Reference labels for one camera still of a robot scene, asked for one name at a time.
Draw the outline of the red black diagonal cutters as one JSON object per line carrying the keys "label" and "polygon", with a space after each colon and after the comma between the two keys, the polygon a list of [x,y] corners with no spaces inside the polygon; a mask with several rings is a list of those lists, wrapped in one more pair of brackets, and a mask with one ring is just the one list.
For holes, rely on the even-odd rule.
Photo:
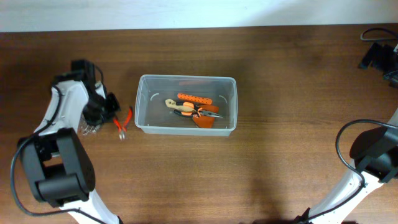
{"label": "red black diagonal cutters", "polygon": [[116,125],[116,127],[118,128],[118,133],[119,133],[119,138],[120,140],[124,140],[126,138],[126,131],[127,131],[127,127],[132,119],[132,106],[129,107],[129,111],[127,114],[126,119],[124,120],[124,122],[120,122],[120,120],[118,119],[117,116],[115,116],[113,118],[113,123]]}

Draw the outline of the wooden handled orange scraper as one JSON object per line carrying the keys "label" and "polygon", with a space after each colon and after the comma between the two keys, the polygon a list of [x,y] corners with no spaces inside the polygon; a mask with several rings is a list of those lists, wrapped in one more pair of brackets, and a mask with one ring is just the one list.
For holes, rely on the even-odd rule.
{"label": "wooden handled orange scraper", "polygon": [[[165,100],[165,104],[168,103],[169,101],[171,101],[172,99],[167,99]],[[212,111],[218,114],[219,108],[215,105],[201,105],[199,103],[193,103],[199,107],[202,107],[205,110],[208,111]],[[215,118],[213,117],[207,117],[207,116],[202,116],[200,118],[190,118],[193,120],[193,122],[199,127],[199,128],[212,128],[213,127],[213,123],[215,122]]]}

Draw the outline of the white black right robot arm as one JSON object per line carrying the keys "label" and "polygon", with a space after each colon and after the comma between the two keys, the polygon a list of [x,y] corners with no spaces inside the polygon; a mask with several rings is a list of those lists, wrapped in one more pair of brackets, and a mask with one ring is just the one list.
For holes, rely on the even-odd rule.
{"label": "white black right robot arm", "polygon": [[[340,138],[348,127],[361,123],[377,127],[354,140],[348,162],[341,155]],[[370,193],[397,178],[397,112],[386,123],[371,119],[346,123],[336,135],[335,148],[348,171],[320,203],[306,209],[294,223],[343,223]]]}

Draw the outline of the orange socket bit holder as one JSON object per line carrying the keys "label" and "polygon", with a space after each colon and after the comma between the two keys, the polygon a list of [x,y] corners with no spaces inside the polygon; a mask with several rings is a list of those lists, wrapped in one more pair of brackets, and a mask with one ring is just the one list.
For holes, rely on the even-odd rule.
{"label": "orange socket bit holder", "polygon": [[177,98],[180,100],[185,100],[193,103],[199,103],[201,105],[211,105],[213,100],[211,98],[204,98],[200,96],[193,96],[184,93],[178,93]]}

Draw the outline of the clear screwdriver set case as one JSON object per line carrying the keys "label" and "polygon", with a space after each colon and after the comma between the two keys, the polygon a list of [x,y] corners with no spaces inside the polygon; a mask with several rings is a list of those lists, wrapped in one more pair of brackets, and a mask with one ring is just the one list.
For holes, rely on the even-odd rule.
{"label": "clear screwdriver set case", "polygon": [[84,119],[81,119],[78,124],[78,133],[84,136],[89,134],[96,134],[101,128],[101,125],[89,125]]}

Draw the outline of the orange black long nose pliers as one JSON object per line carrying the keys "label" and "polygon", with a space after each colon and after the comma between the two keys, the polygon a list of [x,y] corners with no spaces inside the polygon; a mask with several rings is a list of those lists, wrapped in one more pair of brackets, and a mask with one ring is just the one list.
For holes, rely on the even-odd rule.
{"label": "orange black long nose pliers", "polygon": [[207,117],[213,117],[213,118],[222,118],[223,116],[220,114],[217,114],[212,111],[208,111],[203,109],[202,107],[199,107],[193,103],[184,101],[184,102],[176,102],[176,101],[169,101],[166,103],[166,106],[169,108],[172,108],[174,110],[174,113],[187,117],[187,118],[200,118],[202,116],[207,116]]}

